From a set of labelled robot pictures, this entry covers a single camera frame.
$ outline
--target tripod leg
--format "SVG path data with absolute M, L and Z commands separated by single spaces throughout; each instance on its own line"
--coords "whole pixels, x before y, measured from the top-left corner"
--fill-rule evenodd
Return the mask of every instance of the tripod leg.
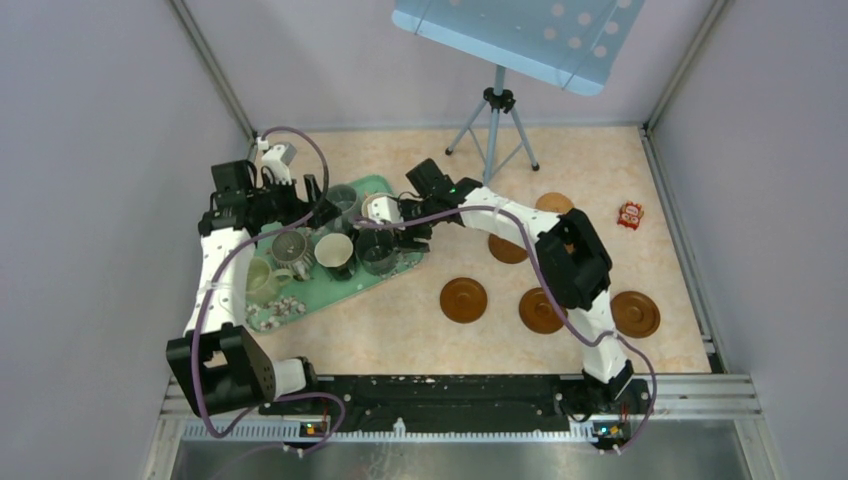
M 486 106 L 486 99 L 480 100 L 480 105 L 477 105 L 477 108 L 474 109 L 474 113 L 468 118 L 468 121 L 463 125 L 462 130 L 456 134 L 456 138 L 453 139 L 453 143 L 451 143 L 450 147 L 445 149 L 445 155 L 450 155 L 453 153 L 453 149 L 456 148 L 456 145 L 462 140 L 462 136 L 465 135 L 465 132 L 471 129 L 471 124 L 474 123 L 474 120 L 480 116 L 480 112 L 483 111 L 483 107 Z
M 483 185 L 488 185 L 494 175 L 495 147 L 498 144 L 498 121 L 501 111 L 492 109 L 492 118 L 489 122 L 489 145 L 486 147 L 486 163 L 483 165 Z
M 530 140 L 527 140 L 527 134 L 524 133 L 524 125 L 521 124 L 521 120 L 518 118 L 518 109 L 513 107 L 511 113 L 512 121 L 515 122 L 515 127 L 518 129 L 518 135 L 521 136 L 521 143 L 524 144 L 524 148 L 527 150 L 527 156 L 530 157 L 530 166 L 536 172 L 539 170 L 539 162 L 536 161 L 536 156 L 533 155 L 533 149 L 530 148 Z

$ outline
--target gray mug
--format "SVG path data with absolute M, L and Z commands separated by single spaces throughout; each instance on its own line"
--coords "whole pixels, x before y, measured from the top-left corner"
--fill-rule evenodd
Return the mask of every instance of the gray mug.
M 294 272 L 294 279 L 305 282 L 312 278 L 315 266 L 315 247 L 306 235 L 291 231 L 277 235 L 271 244 L 271 257 L 280 268 Z

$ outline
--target round coaster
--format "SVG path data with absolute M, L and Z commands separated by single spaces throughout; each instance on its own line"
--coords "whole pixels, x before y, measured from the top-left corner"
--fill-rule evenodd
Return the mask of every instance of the round coaster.
M 536 200 L 536 208 L 546 212 L 567 213 L 574 208 L 574 202 L 559 192 L 549 192 Z
M 543 335 L 554 333 L 564 326 L 541 287 L 532 288 L 521 297 L 518 314 L 524 326 Z
M 442 287 L 439 304 L 442 312 L 457 323 L 471 323 L 483 316 L 489 297 L 480 282 L 471 278 L 454 278 Z
M 660 309 L 643 293 L 621 292 L 610 306 L 616 328 L 628 337 L 645 338 L 660 327 Z
M 510 265 L 527 259 L 527 250 L 497 235 L 489 235 L 489 252 L 499 261 Z

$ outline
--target light blue board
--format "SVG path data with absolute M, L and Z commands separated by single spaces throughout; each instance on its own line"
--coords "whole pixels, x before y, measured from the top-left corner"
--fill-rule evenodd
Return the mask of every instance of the light blue board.
M 645 0 L 396 0 L 422 37 L 579 95 L 597 95 Z

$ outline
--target yellow mug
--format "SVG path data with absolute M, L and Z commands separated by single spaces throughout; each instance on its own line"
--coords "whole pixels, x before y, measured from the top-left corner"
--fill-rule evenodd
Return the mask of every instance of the yellow mug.
M 247 268 L 245 297 L 249 302 L 259 305 L 273 302 L 280 295 L 280 290 L 292 281 L 294 275 L 294 272 L 285 268 L 274 270 L 264 259 L 253 257 Z

